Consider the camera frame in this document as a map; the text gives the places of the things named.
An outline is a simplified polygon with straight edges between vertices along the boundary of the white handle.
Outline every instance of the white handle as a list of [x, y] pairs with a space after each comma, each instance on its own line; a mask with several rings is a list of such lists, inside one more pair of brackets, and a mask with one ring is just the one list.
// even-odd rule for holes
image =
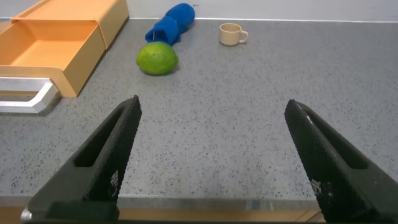
[[58, 88], [50, 78], [0, 77], [0, 91], [38, 91], [28, 102], [0, 101], [0, 112], [39, 113], [50, 104]]

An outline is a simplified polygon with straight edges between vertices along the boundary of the small cup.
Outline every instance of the small cup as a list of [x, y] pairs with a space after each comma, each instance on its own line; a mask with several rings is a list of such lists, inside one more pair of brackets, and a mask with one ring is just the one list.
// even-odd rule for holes
[[[241, 40], [241, 34], [245, 34], [246, 38]], [[248, 37], [249, 33], [242, 30], [242, 27], [237, 24], [225, 23], [220, 26], [220, 34], [218, 38], [220, 43], [225, 46], [235, 46], [245, 43], [248, 40]]]

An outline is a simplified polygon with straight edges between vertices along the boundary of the gray countertop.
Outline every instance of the gray countertop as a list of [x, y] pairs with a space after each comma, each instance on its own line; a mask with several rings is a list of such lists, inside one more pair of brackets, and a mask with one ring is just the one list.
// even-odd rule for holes
[[123, 100], [142, 118], [121, 198], [315, 200], [284, 119], [305, 103], [398, 180], [398, 24], [196, 21], [164, 77], [135, 64], [153, 20], [130, 20], [78, 98], [0, 115], [0, 196], [30, 197]]

